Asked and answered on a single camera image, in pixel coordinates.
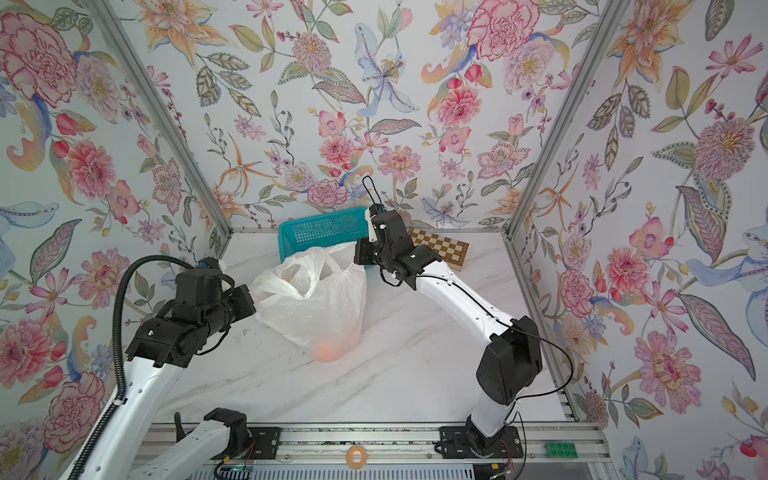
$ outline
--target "flower print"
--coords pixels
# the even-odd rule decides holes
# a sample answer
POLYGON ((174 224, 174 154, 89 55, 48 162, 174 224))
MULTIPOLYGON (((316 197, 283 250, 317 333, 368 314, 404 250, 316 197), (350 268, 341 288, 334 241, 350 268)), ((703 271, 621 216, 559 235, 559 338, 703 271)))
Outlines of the flower print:
POLYGON ((637 0, 634 17, 622 26, 621 36, 607 53, 609 57, 621 57, 615 85, 637 71, 660 88, 659 53, 683 43, 677 33, 677 23, 691 5, 693 2, 688 0, 637 0))
POLYGON ((579 355, 589 355, 591 353, 592 339, 589 336, 589 329, 584 325, 583 321, 568 315, 563 319, 560 330, 565 341, 565 348, 579 355))
POLYGON ((563 243, 563 261, 573 270, 581 270, 592 251, 592 240, 583 237, 578 232, 573 233, 563 243))
POLYGON ((728 180, 742 171, 755 148, 754 133, 743 118, 705 127, 696 144, 696 173, 704 180, 728 180))
POLYGON ((354 153, 355 144, 343 135, 329 137, 320 146, 320 156, 333 165, 346 163, 354 153))
POLYGON ((315 183, 312 170, 305 164, 289 167, 285 175, 286 187, 297 192, 304 192, 315 183))
POLYGON ((528 153, 530 152, 530 148, 515 150, 510 144, 500 141, 491 149, 490 153, 485 152, 478 155, 478 163, 482 167, 479 177, 486 180, 500 177, 505 172, 510 171, 515 165, 528 158, 528 153))
POLYGON ((78 62, 78 94, 105 120, 118 115, 118 87, 107 65, 96 57, 83 55, 78 62))
POLYGON ((154 66, 147 65, 147 73, 149 78, 152 79, 155 87, 170 87, 170 84, 164 83, 168 79, 168 75, 162 71, 159 74, 154 74, 154 66))
POLYGON ((404 113, 416 111, 419 109, 411 102, 408 95, 395 90, 392 83, 397 83, 406 67, 406 61, 402 57, 402 52, 398 51, 394 56, 388 56, 381 62, 381 68, 376 61, 376 54, 379 52, 379 41, 370 28, 359 23, 355 25, 355 36, 357 37, 357 47, 355 49, 355 59, 362 68, 362 81, 368 84, 373 92, 373 98, 367 107, 357 111, 360 117, 372 117, 379 110, 381 101, 389 100, 389 103, 397 110, 404 113))
POLYGON ((257 127, 252 121, 240 115, 237 115, 237 119, 235 119, 235 128, 239 134, 243 135, 243 138, 250 137, 251 140, 261 141, 261 137, 266 135, 261 127, 257 127))
POLYGON ((283 7, 282 3, 273 3, 272 0, 251 0, 253 5, 246 5, 245 8, 255 12, 254 18, 258 18, 261 14, 266 13, 266 16, 272 18, 272 12, 276 12, 283 7))
POLYGON ((84 439, 101 413, 104 394, 104 381, 91 372, 83 372, 79 382, 65 382, 45 417, 45 446, 64 453, 84 439))
POLYGON ((587 400, 587 421, 597 423, 599 429, 608 428, 608 409, 603 397, 590 389, 584 394, 584 399, 587 400))
POLYGON ((511 55, 531 37, 538 17, 531 0, 484 0, 472 17, 467 46, 477 45, 478 60, 511 55))
POLYGON ((181 203, 181 173, 179 164, 171 158, 168 165, 161 165, 152 169, 152 178, 155 188, 152 198, 168 207, 171 215, 179 211, 181 203))
POLYGON ((0 478, 27 478, 40 463, 44 441, 42 419, 0 426, 0 478))
POLYGON ((650 279, 643 257, 630 247, 614 248, 608 262, 608 278, 621 293, 642 293, 650 279))
POLYGON ((560 277, 560 297, 563 304, 579 318, 584 318, 594 310, 590 301, 594 290, 589 279, 580 271, 569 268, 560 277))
POLYGON ((69 281, 67 281, 67 277, 69 276, 69 270, 66 268, 62 268, 61 271, 58 273, 58 281, 53 276, 53 273, 48 272, 45 274, 45 284, 48 285, 48 289, 44 289, 41 286, 33 286, 29 289, 29 293, 31 293, 34 296, 38 296, 44 300, 40 300, 39 302, 30 303, 27 305, 26 312, 32 313, 35 310, 44 308, 45 311, 43 312, 43 316, 51 315, 56 308, 56 305, 64 305, 67 303, 67 299, 65 299, 63 296, 61 296, 67 288, 69 288, 71 285, 77 285, 80 282, 82 282, 85 278, 85 275, 75 275, 73 276, 69 281))
POLYGON ((507 193, 504 194, 504 196, 497 200, 500 207, 496 207, 495 209, 491 210, 492 214, 513 214, 515 212, 515 208, 518 206, 518 201, 520 200, 520 190, 516 190, 514 188, 508 188, 507 193))
POLYGON ((670 252, 666 239, 664 225, 659 217, 653 217, 629 236, 629 244, 648 258, 659 258, 670 252))
POLYGON ((379 139, 382 135, 376 134, 375 137, 371 137, 370 132, 366 132, 364 135, 365 140, 360 137, 355 137, 355 141, 360 145, 357 146, 358 150, 368 149, 368 152, 373 153, 374 148, 384 148, 384 144, 389 141, 388 138, 379 139))
POLYGON ((460 164, 457 164, 456 160, 452 158, 448 161, 440 162, 440 173, 442 173, 443 177, 448 177, 449 180, 466 177, 460 164))
POLYGON ((0 24, 0 68, 16 90, 53 108, 68 102, 77 65, 58 31, 25 13, 6 13, 0 24))
POLYGON ((339 135, 344 131, 346 126, 346 120, 344 114, 339 112, 338 114, 332 114, 329 111, 320 112, 320 137, 329 137, 331 135, 339 135))
POLYGON ((159 220, 139 220, 139 234, 141 239, 148 242, 150 245, 155 240, 160 240, 163 237, 163 229, 165 228, 165 222, 159 220))
POLYGON ((114 164, 104 147, 78 142, 67 154, 68 175, 75 188, 88 198, 104 198, 114 180, 114 164))
POLYGON ((319 181, 307 191, 307 200, 312 205, 322 208, 333 208, 346 202, 346 187, 339 186, 339 181, 325 180, 319 181))
POLYGON ((653 318, 656 318, 656 315, 661 313, 661 319, 667 325, 667 328, 669 330, 674 331, 674 328, 672 328, 672 326, 676 326, 677 328, 680 329, 681 332, 685 332, 686 330, 688 330, 688 325, 683 323, 682 320, 680 320, 675 316, 675 315, 682 315, 683 313, 686 312, 686 310, 682 306, 670 305, 670 302, 674 299, 675 296, 677 296, 677 292, 675 292, 675 289, 670 288, 669 290, 667 290, 664 296, 661 296, 661 283, 654 281, 653 287, 654 287, 653 295, 643 292, 645 301, 648 302, 653 307, 653 309, 650 311, 650 316, 652 316, 653 318))
POLYGON ((718 51, 713 51, 710 54, 710 60, 717 65, 708 65, 707 70, 720 70, 725 68, 720 78, 725 78, 733 69, 736 73, 742 71, 755 71, 755 66, 751 63, 745 62, 749 57, 760 53, 763 50, 763 44, 759 43, 751 48, 749 51, 745 51, 750 46, 752 41, 752 35, 747 35, 739 44, 739 48, 733 51, 733 42, 731 40, 725 42, 725 55, 721 55, 718 51))
POLYGON ((145 25, 150 51, 170 42, 195 66, 197 44, 221 46, 230 43, 207 24, 216 11, 199 0, 134 0, 140 7, 137 18, 145 25))
POLYGON ((665 407, 669 396, 670 407, 677 413, 685 413, 690 404, 701 407, 701 392, 694 385, 701 381, 701 370, 688 363, 690 350, 675 351, 677 337, 672 330, 667 335, 653 331, 648 343, 637 339, 634 355, 642 360, 640 390, 655 394, 656 403, 665 407))
POLYGON ((482 100, 474 88, 454 88, 442 99, 438 111, 440 123, 446 127, 458 127, 469 123, 480 112, 482 100))
POLYGON ((112 216, 123 225, 128 223, 127 217, 139 213, 139 204, 125 180, 118 180, 117 184, 109 190, 108 199, 112 216))
POLYGON ((472 132, 472 130, 470 130, 469 127, 453 127, 451 130, 445 132, 445 135, 440 139, 440 151, 445 151, 447 149, 454 154, 460 154, 467 144, 470 132, 472 132))
POLYGON ((0 384, 9 389, 18 380, 32 380, 48 362, 53 349, 48 324, 33 319, 6 323, 0 333, 0 384))
POLYGON ((511 94, 527 87, 541 78, 554 55, 554 47, 541 37, 518 48, 507 57, 504 70, 504 85, 511 94))
POLYGON ((91 259, 93 263, 86 260, 82 264, 83 270, 88 273, 80 282, 80 296, 86 300, 93 298, 91 306, 96 310, 109 306, 109 299, 118 292, 123 272, 131 262, 116 248, 107 250, 106 255, 101 251, 93 252, 91 259))
POLYGON ((305 33, 293 42, 293 55, 312 74, 322 74, 331 66, 331 51, 317 33, 305 33))

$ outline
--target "pink flower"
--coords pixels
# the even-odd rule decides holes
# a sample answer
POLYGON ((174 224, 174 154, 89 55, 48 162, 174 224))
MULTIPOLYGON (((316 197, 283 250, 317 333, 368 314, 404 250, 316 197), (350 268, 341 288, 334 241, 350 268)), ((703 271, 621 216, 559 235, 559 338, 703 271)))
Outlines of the pink flower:
POLYGON ((235 128, 238 133, 243 135, 243 138, 250 137, 251 140, 261 141, 261 137, 266 135, 266 132, 261 127, 254 125, 252 121, 240 115, 237 115, 235 120, 235 128))
POLYGON ((320 137, 341 134, 344 131, 345 125, 346 120, 344 120, 344 115, 340 112, 338 114, 332 114, 324 110, 320 112, 320 137))
POLYGON ((339 186, 339 181, 326 178, 317 182, 307 191, 307 200, 322 208, 333 208, 346 202, 346 187, 339 186))
POLYGON ((75 187, 88 198, 104 198, 114 180, 112 157, 104 147, 90 141, 77 143, 67 156, 69 177, 75 187))
POLYGON ((107 250, 107 254, 93 252, 93 263, 84 261, 83 270, 88 272, 80 283, 80 296, 86 300, 94 299, 93 309, 109 306, 110 297, 118 292, 118 284, 123 272, 131 263, 128 258, 118 254, 118 249, 107 250))
POLYGON ((659 258, 670 252, 666 238, 661 220, 653 217, 629 236, 629 244, 648 258, 659 258))
POLYGON ((109 190, 109 208, 116 220, 132 217, 139 213, 139 204, 131 194, 131 188, 125 180, 118 180, 115 187, 109 190))
POLYGON ((18 380, 29 382, 43 369, 53 348, 45 322, 21 319, 6 323, 0 333, 0 383, 9 389, 18 380))
POLYGON ((667 328, 669 330, 674 330, 672 328, 672 325, 676 326, 680 329, 680 331, 685 332, 688 330, 688 325, 683 323, 679 318, 677 318, 675 315, 682 315, 686 312, 686 310, 682 306, 670 306, 670 302, 674 299, 674 297, 677 295, 674 288, 670 288, 667 290, 667 292, 664 294, 664 297, 661 296, 661 283, 654 281, 654 294, 649 295, 646 292, 643 292, 643 296, 645 297, 645 301, 648 302, 653 309, 650 311, 650 316, 653 318, 656 318, 656 315, 661 313, 661 319, 664 321, 664 323, 667 324, 667 328))
POLYGON ((253 5, 246 5, 245 8, 256 12, 253 17, 256 18, 266 12, 266 16, 272 18, 272 12, 283 7, 282 3, 272 3, 272 0, 251 0, 253 5))
POLYGON ((650 279, 643 257, 630 247, 614 248, 608 262, 608 279, 621 293, 642 293, 650 279))
POLYGON ((560 277, 560 296, 563 304, 579 318, 586 317, 594 310, 590 301, 594 290, 590 283, 589 279, 575 268, 569 268, 560 277))
POLYGON ((152 192, 152 198, 168 207, 171 215, 179 211, 181 203, 181 174, 179 165, 171 158, 168 165, 162 165, 152 170, 152 177, 156 187, 152 192))
POLYGON ((676 346, 677 337, 672 330, 666 336, 653 331, 648 334, 648 343, 637 339, 634 355, 643 361, 640 390, 655 394, 656 403, 662 408, 669 396, 670 407, 685 413, 691 403, 701 407, 701 392, 694 386, 701 381, 701 370, 687 363, 691 357, 688 348, 675 351, 676 346))
POLYGON ((45 446, 64 453, 84 439, 101 413, 104 393, 104 382, 91 372, 65 382, 45 417, 45 446))
POLYGON ((168 75, 166 75, 164 71, 155 75, 154 66, 147 65, 147 73, 149 74, 149 77, 152 79, 152 82, 154 83, 155 87, 170 87, 170 84, 163 83, 168 79, 168 75))
POLYGON ((728 180, 742 171, 755 148, 754 133, 743 118, 704 128, 696 144, 696 172, 704 180, 728 180))
POLYGON ((343 135, 334 135, 326 139, 320 146, 320 156, 329 164, 341 165, 352 158, 355 153, 355 144, 343 135))
POLYGON ((61 35, 25 13, 0 17, 0 68, 28 100, 37 95, 53 108, 68 102, 77 65, 61 35))
POLYGON ((64 291, 69 288, 70 285, 77 285, 85 279, 85 275, 81 274, 75 275, 69 281, 67 281, 67 276, 69 276, 69 270, 65 268, 62 268, 58 273, 58 282, 54 278, 53 273, 46 273, 45 283, 48 285, 48 290, 37 285, 29 289, 29 293, 34 296, 39 296, 45 300, 40 300, 39 302, 28 304, 26 309, 27 313, 32 313, 37 309, 45 308, 43 316, 48 316, 53 313, 54 309, 56 308, 56 304, 66 304, 67 299, 61 296, 64 291))
POLYGON ((379 156, 379 170, 385 175, 392 175, 401 182, 406 178, 413 178, 415 172, 421 170, 419 164, 421 155, 411 150, 411 147, 395 146, 392 151, 389 147, 384 147, 384 153, 379 156))
POLYGON ((531 37, 538 16, 531 0, 485 0, 472 17, 467 45, 477 45, 478 60, 511 55, 531 37))
POLYGON ((453 127, 443 135, 442 139, 440 139, 440 146, 448 149, 448 151, 453 152, 454 154, 460 154, 467 144, 469 133, 471 131, 472 130, 470 130, 469 127, 453 127))
POLYGON ((464 86, 454 88, 442 99, 438 118, 446 127, 457 127, 467 124, 478 112, 482 100, 478 99, 478 92, 464 86))
POLYGON ((293 42, 293 55, 302 67, 313 74, 322 74, 331 66, 331 51, 317 33, 305 33, 293 42))
POLYGON ((485 179, 500 177, 528 158, 530 151, 529 148, 515 150, 510 144, 498 142, 491 149, 491 153, 486 152, 478 155, 478 163, 482 167, 479 177, 485 179))
POLYGON ((355 141, 359 143, 360 145, 357 147, 358 150, 365 150, 368 149, 368 152, 373 153, 374 148, 384 148, 384 144, 389 141, 388 138, 383 138, 382 140, 379 140, 381 137, 381 134, 376 134, 375 137, 371 138, 371 134, 369 132, 366 132, 365 134, 365 140, 363 140, 360 137, 355 137, 355 141))
POLYGON ((752 41, 752 35, 747 35, 739 44, 739 48, 733 51, 733 42, 731 40, 725 42, 725 55, 721 55, 718 51, 710 53, 710 60, 718 65, 708 65, 707 70, 720 70, 725 68, 725 71, 720 74, 720 78, 725 78, 730 73, 732 68, 736 73, 742 71, 755 71, 755 66, 751 63, 745 62, 749 57, 760 53, 763 50, 763 44, 759 43, 754 48, 745 52, 746 48, 750 46, 752 41))
POLYGON ((163 229, 165 223, 155 220, 139 220, 139 234, 141 239, 149 244, 154 243, 155 240, 159 240, 163 237, 163 229))
POLYGON ((541 37, 530 41, 507 57, 504 66, 504 85, 508 93, 527 87, 547 71, 554 55, 554 47, 541 37))

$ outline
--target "black mounting plate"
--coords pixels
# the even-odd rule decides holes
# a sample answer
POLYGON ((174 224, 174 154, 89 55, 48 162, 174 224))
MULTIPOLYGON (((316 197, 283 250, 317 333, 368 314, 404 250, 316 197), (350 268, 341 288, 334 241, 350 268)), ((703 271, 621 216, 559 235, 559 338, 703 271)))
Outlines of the black mounting plate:
POLYGON ((443 458, 523 458, 520 435, 518 435, 518 430, 511 425, 504 429, 502 436, 492 445, 491 454, 485 457, 476 455, 470 449, 465 426, 440 427, 440 443, 435 445, 435 450, 443 458), (509 453, 502 446, 502 442, 509 447, 509 453))

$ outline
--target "green connector block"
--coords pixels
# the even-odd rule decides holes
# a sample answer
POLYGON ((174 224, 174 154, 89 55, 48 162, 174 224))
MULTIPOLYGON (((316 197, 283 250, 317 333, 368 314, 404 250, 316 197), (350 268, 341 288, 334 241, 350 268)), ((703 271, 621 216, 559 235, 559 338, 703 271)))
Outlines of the green connector block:
POLYGON ((547 456, 554 458, 578 458, 576 445, 570 442, 549 442, 545 443, 547 456))

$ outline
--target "floral wallpaper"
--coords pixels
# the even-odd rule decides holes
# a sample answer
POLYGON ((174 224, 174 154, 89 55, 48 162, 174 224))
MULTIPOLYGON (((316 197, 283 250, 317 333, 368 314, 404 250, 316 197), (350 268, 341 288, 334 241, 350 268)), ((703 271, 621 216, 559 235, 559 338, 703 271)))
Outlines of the floral wallpaper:
POLYGON ((633 0, 514 235, 627 480, 768 478, 765 18, 633 0))
POLYGON ((112 6, 224 212, 255 231, 369 204, 367 174, 412 227, 502 227, 601 10, 599 0, 112 6))
MULTIPOLYGON (((221 253, 145 109, 80 2, 0 1, 2 480, 57 478, 95 423, 128 265, 221 253)), ((173 297, 178 268, 137 273, 124 338, 173 297)))

